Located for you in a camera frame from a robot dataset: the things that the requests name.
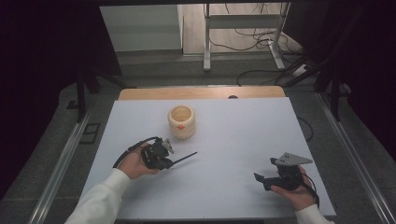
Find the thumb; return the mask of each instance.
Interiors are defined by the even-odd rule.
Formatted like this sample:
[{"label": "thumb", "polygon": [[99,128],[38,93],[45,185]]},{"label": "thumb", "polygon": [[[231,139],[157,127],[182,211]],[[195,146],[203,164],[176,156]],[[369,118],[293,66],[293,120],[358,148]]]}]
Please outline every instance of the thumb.
[{"label": "thumb", "polygon": [[290,199],[290,197],[291,197],[291,193],[288,190],[282,189],[281,187],[278,187],[275,185],[271,186],[271,191],[273,191],[287,199]]}]

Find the gray floor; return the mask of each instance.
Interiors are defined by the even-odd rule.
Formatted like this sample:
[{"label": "gray floor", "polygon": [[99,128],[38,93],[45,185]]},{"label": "gray floor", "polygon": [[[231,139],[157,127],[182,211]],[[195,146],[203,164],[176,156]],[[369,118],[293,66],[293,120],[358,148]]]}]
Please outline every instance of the gray floor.
[{"label": "gray floor", "polygon": [[[123,77],[120,80],[138,87],[162,86],[207,86],[235,85],[236,77],[247,70],[275,69],[270,54],[219,55],[214,58],[210,73],[203,71],[199,57],[181,55],[146,55],[146,60],[135,60],[136,55],[120,56]],[[247,74],[240,79],[243,85],[259,85],[264,80],[276,77],[274,73]],[[64,176],[45,223],[64,223],[73,211],[91,168],[96,149],[106,127],[106,121],[113,102],[121,88],[103,78],[98,78],[102,89],[98,94],[87,93],[88,99],[95,99],[89,124],[99,123],[96,139],[84,134],[69,168]],[[334,134],[316,93],[312,90],[314,77],[285,89],[296,115],[306,119],[313,127],[314,137],[308,142],[314,160],[325,183],[335,208],[335,223],[382,223],[370,198],[355,173],[340,141]],[[37,145],[6,197],[0,202],[1,223],[26,223],[46,186],[64,144],[77,119],[76,109],[66,109],[70,101],[76,101],[76,88],[72,85],[61,92],[59,107],[47,131]],[[347,104],[340,100],[340,115],[349,138],[359,152],[375,183],[394,212],[396,210],[396,164],[381,147],[364,124]],[[305,136],[310,129],[301,123]],[[264,220],[264,223],[296,223],[294,218]]]}]

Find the person's left hand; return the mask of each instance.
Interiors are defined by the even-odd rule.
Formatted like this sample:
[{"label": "person's left hand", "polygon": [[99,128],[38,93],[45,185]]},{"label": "person's left hand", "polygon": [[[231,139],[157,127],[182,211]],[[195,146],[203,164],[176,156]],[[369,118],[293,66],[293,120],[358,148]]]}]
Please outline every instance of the person's left hand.
[{"label": "person's left hand", "polygon": [[144,143],[134,151],[129,153],[121,162],[118,167],[119,170],[123,171],[130,179],[137,179],[141,175],[155,175],[159,172],[157,169],[149,169],[143,163],[140,152],[143,147],[149,143]]}]

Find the white wall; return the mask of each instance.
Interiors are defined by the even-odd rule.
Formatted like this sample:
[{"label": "white wall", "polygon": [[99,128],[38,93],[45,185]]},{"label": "white wall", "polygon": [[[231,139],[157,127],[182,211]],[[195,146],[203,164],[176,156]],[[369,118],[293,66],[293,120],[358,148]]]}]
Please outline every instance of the white wall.
[{"label": "white wall", "polygon": [[100,9],[115,51],[181,49],[176,5]]}]

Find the person's right arm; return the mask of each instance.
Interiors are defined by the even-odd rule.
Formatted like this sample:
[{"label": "person's right arm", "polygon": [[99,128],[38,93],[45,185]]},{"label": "person's right arm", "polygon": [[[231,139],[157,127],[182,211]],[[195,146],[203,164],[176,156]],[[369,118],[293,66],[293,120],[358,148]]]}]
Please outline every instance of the person's right arm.
[{"label": "person's right arm", "polygon": [[[311,187],[311,183],[306,177],[305,169],[301,166],[299,168],[301,173],[304,174],[305,184]],[[299,224],[334,224],[334,222],[327,220],[319,212],[314,197],[303,186],[300,186],[294,191],[289,191],[273,185],[271,186],[271,191],[285,197],[291,202]]]}]

